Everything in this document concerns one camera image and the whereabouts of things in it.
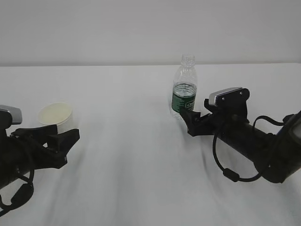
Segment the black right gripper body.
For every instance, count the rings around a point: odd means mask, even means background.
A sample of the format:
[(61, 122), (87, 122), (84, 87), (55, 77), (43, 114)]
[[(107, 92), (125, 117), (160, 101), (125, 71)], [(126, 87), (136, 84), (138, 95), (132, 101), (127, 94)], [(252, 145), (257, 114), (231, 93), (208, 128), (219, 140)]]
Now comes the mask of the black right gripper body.
[(201, 116), (199, 122), (195, 130), (188, 134), (193, 137), (217, 135), (223, 140), (249, 137), (249, 120), (236, 114), (209, 113)]

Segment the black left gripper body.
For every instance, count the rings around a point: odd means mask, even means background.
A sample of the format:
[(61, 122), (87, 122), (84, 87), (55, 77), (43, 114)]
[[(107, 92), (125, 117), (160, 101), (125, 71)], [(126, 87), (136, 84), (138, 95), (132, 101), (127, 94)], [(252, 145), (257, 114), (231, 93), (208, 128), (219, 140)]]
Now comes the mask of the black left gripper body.
[(60, 169), (67, 164), (67, 156), (56, 158), (47, 143), (44, 147), (27, 147), (14, 142), (14, 135), (9, 137), (9, 174), (21, 176), (28, 172), (42, 169)]

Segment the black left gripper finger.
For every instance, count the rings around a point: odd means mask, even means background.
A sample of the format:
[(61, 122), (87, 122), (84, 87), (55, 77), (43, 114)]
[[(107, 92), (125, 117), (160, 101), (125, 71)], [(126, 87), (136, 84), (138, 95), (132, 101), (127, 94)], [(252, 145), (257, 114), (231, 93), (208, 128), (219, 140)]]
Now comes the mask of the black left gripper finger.
[(38, 128), (19, 128), (14, 132), (14, 142), (27, 147), (58, 147), (57, 126), (48, 125)]
[(64, 158), (79, 139), (79, 129), (71, 129), (61, 134), (48, 135), (48, 149), (51, 150), (51, 153), (56, 158)]

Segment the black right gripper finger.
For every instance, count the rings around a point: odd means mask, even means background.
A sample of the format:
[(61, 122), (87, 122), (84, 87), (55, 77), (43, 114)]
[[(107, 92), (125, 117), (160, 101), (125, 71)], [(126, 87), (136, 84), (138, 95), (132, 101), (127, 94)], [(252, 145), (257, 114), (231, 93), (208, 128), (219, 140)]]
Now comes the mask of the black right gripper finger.
[(180, 110), (180, 116), (184, 120), (188, 132), (194, 131), (195, 128), (200, 124), (199, 119), (201, 112), (195, 112), (186, 108)]
[(205, 107), (209, 112), (211, 112), (211, 113), (216, 113), (216, 112), (218, 112), (218, 107), (215, 106), (215, 105), (210, 105), (210, 104), (209, 104), (209, 99), (208, 99), (208, 98), (206, 98), (206, 99), (204, 100), (204, 107)]

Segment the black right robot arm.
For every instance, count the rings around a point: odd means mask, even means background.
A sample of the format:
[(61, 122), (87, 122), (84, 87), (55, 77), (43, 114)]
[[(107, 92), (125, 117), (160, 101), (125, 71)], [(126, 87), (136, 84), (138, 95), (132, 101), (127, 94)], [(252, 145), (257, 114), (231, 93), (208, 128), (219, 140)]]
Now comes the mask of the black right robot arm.
[[(263, 177), (271, 183), (283, 183), (301, 168), (301, 114), (287, 115), (282, 122), (262, 115), (257, 120), (265, 120), (280, 126), (277, 134), (265, 133), (250, 124), (247, 118), (245, 100), (222, 101), (211, 105), (204, 101), (209, 114), (181, 109), (188, 133), (193, 136), (212, 135), (212, 153), (215, 163), (223, 175), (233, 182), (250, 183)], [(216, 143), (220, 139), (244, 157), (249, 159), (257, 170), (250, 178), (243, 178), (235, 171), (222, 166), (217, 156)]]

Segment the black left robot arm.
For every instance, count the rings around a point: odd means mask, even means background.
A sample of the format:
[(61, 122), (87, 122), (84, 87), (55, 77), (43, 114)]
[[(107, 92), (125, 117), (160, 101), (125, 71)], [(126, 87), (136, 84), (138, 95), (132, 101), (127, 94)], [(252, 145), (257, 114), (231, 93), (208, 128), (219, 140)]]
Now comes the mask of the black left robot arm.
[(0, 187), (4, 188), (30, 170), (60, 169), (79, 140), (79, 129), (59, 134), (56, 125), (19, 128), (10, 136), (0, 132)]

